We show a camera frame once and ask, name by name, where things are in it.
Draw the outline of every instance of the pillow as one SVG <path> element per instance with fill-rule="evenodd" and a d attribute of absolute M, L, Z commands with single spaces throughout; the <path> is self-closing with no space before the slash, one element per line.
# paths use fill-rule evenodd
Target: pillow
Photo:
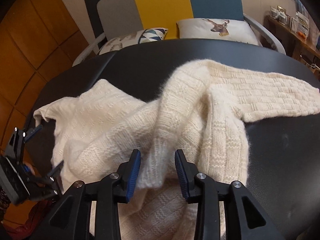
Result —
<path fill-rule="evenodd" d="M 177 22 L 181 39 L 215 39 L 259 45 L 245 21 L 195 18 Z"/>
<path fill-rule="evenodd" d="M 114 38 L 103 45 L 100 49 L 99 55 L 113 50 L 121 50 L 122 48 L 135 44 L 162 41 L 167 31 L 168 29 L 165 28 L 152 28 Z"/>

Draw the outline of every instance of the blue gripper pad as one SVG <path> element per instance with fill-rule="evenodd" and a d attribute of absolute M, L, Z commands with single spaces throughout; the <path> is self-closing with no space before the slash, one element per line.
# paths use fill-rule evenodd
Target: blue gripper pad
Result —
<path fill-rule="evenodd" d="M 176 166 L 176 171 L 179 179 L 182 196 L 185 199 L 188 199 L 190 197 L 188 180 L 187 180 L 186 172 L 184 171 L 184 168 L 182 165 L 181 158 L 177 151 L 174 153 L 174 165 Z"/>
<path fill-rule="evenodd" d="M 137 182 L 137 178 L 140 170 L 140 164 L 141 164 L 141 153 L 140 151 L 137 151 L 137 155 L 133 161 L 131 173 L 128 178 L 127 194 L 125 195 L 127 202 L 129 202 L 133 196 L 134 188 L 136 187 L 136 182 Z"/>

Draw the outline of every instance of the white sweater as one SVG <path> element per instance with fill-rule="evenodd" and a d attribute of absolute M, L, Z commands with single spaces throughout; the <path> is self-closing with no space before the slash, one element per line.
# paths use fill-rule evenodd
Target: white sweater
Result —
<path fill-rule="evenodd" d="M 319 90 L 302 80 L 200 60 L 176 69 L 152 102 L 99 80 L 78 98 L 43 106 L 34 117 L 36 124 L 41 118 L 56 120 L 52 163 L 64 160 L 65 190 L 76 180 L 90 183 L 115 172 L 139 149 L 142 163 L 134 197 L 119 204 L 122 239 L 178 240 L 193 239 L 196 205 L 182 198 L 176 149 L 216 181 L 245 184 L 249 147 L 244 122 L 319 112 Z"/>

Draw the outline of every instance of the gray stripe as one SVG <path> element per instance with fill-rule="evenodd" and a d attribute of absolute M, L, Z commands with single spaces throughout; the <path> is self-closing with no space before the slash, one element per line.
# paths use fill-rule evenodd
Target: gray stripe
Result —
<path fill-rule="evenodd" d="M 135 0 L 100 0 L 97 9 L 108 40 L 143 30 Z"/>

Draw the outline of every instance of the red cloth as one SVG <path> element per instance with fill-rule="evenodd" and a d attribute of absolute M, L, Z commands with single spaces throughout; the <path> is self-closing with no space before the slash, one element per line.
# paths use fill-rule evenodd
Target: red cloth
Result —
<path fill-rule="evenodd" d="M 33 233 L 36 227 L 50 211 L 51 207 L 51 200 L 39 201 L 30 210 L 28 220 L 23 226 L 19 226 L 16 229 L 13 229 L 7 225 L 4 225 L 4 228 L 8 232 L 12 240 L 23 240 Z"/>

